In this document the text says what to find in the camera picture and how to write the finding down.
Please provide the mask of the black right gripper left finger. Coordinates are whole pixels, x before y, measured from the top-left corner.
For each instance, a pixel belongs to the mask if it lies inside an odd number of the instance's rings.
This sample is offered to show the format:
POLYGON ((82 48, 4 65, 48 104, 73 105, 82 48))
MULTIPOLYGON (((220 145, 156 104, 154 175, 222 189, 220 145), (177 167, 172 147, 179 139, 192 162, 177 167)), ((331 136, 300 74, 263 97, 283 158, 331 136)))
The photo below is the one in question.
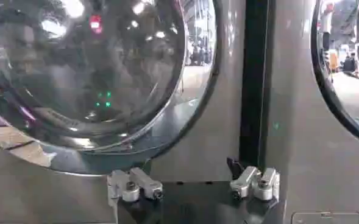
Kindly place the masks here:
POLYGON ((126 203, 135 203, 141 196, 148 200, 160 201, 163 198, 163 184, 153 180, 139 167, 131 168, 125 172, 114 170, 107 177, 109 204, 115 200, 126 203))

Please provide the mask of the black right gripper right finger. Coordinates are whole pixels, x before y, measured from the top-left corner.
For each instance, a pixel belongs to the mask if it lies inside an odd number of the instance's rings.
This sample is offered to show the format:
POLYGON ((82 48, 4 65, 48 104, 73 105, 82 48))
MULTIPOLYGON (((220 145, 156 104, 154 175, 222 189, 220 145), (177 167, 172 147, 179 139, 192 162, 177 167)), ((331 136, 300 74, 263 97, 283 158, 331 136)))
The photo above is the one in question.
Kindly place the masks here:
POLYGON ((280 174, 275 168, 262 172, 256 166, 244 167, 232 158, 227 158, 226 163, 232 174, 229 186, 237 199, 253 196, 261 201, 279 201, 280 174))

